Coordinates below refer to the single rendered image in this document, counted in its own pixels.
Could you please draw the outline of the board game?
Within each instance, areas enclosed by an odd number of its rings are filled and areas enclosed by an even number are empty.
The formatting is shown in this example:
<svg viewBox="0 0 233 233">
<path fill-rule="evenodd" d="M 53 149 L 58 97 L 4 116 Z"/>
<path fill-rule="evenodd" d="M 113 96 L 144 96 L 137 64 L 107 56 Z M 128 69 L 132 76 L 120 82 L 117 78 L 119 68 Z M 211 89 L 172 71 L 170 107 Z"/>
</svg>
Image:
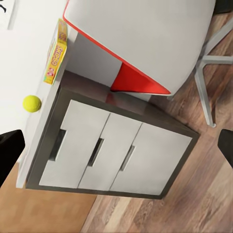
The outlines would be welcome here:
<svg viewBox="0 0 233 233">
<path fill-rule="evenodd" d="M 67 23 L 58 18 L 58 22 L 47 54 L 43 82 L 54 85 L 67 51 Z"/>
</svg>

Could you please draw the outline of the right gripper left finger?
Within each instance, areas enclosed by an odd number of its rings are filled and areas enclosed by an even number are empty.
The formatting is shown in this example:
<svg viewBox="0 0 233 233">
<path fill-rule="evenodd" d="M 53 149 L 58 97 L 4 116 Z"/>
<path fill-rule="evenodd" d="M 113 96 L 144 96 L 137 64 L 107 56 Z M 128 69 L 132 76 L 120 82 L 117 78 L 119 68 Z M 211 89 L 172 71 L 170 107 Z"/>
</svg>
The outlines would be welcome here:
<svg viewBox="0 0 233 233">
<path fill-rule="evenodd" d="M 25 149 L 21 129 L 0 134 L 0 187 Z"/>
</svg>

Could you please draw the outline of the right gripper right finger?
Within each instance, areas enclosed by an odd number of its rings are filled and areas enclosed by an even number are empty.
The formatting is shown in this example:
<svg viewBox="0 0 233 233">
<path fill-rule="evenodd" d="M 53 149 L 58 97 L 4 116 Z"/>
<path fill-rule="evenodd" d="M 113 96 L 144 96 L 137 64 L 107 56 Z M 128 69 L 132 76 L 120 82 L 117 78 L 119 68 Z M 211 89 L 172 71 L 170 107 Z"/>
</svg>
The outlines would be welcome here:
<svg viewBox="0 0 233 233">
<path fill-rule="evenodd" d="M 233 168 L 233 131 L 222 129 L 217 145 Z"/>
</svg>

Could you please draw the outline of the tennis ball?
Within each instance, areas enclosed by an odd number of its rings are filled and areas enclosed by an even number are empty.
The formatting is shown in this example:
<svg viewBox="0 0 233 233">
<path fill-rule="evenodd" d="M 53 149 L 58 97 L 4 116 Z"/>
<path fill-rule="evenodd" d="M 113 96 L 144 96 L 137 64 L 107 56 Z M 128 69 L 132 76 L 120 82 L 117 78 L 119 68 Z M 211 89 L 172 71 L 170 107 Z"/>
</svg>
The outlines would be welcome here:
<svg viewBox="0 0 233 233">
<path fill-rule="evenodd" d="M 26 96 L 23 100 L 23 107 L 28 112 L 37 112 L 41 108 L 41 100 L 39 97 L 34 95 Z"/>
</svg>

